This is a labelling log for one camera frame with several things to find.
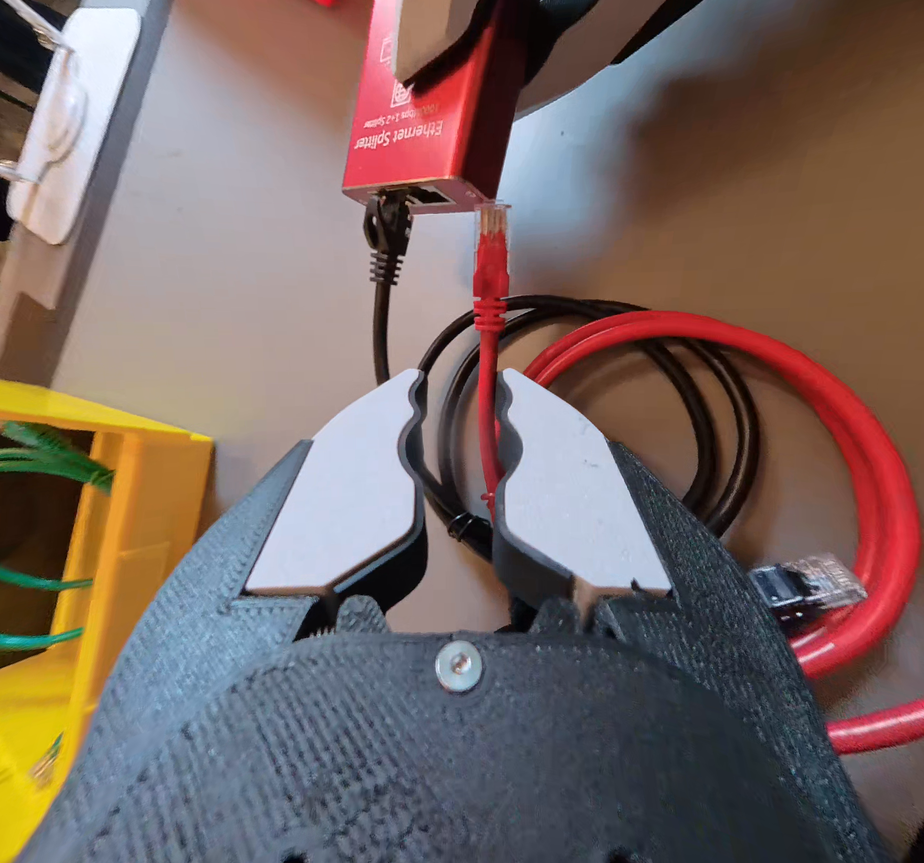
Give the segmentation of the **yellow plastic bin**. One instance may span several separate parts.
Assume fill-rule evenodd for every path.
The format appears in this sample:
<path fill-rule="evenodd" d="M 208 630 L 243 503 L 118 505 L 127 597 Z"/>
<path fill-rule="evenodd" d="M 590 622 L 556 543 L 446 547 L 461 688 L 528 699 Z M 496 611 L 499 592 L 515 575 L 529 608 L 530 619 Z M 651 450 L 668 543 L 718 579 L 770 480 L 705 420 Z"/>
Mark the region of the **yellow plastic bin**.
<path fill-rule="evenodd" d="M 2 381 L 2 861 L 49 810 L 199 527 L 209 437 Z"/>

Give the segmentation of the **red ethernet splitter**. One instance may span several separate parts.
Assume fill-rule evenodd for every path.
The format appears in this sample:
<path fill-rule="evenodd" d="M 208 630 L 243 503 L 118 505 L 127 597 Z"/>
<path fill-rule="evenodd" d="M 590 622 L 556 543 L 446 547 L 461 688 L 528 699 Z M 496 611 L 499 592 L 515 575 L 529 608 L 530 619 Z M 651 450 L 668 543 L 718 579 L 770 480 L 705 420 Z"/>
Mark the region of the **red ethernet splitter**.
<path fill-rule="evenodd" d="M 456 50 L 445 73 L 404 86 L 390 57 L 397 0 L 375 0 L 349 137 L 343 194 L 397 193 L 412 213 L 470 212 L 498 192 L 526 55 L 514 0 Z"/>

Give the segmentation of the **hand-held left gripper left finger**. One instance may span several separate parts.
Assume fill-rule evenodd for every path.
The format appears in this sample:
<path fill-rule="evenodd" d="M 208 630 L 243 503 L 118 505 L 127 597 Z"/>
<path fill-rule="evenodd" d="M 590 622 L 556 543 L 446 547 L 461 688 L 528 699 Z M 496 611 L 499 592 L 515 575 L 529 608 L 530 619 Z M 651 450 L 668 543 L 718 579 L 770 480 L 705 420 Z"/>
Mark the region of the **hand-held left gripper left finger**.
<path fill-rule="evenodd" d="M 424 375 L 408 369 L 317 432 L 246 592 L 403 600 L 415 590 L 428 563 L 424 408 Z"/>

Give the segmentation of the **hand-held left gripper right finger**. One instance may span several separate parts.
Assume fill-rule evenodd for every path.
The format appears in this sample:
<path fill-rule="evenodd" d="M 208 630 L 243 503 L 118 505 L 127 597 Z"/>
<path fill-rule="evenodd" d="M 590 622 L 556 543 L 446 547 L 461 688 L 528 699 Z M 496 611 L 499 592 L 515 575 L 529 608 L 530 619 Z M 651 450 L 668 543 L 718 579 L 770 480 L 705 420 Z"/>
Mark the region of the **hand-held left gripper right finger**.
<path fill-rule="evenodd" d="M 579 626 L 610 601 L 674 613 L 675 585 L 604 434 L 514 369 L 497 401 L 492 565 L 513 599 L 535 614 L 569 603 Z"/>

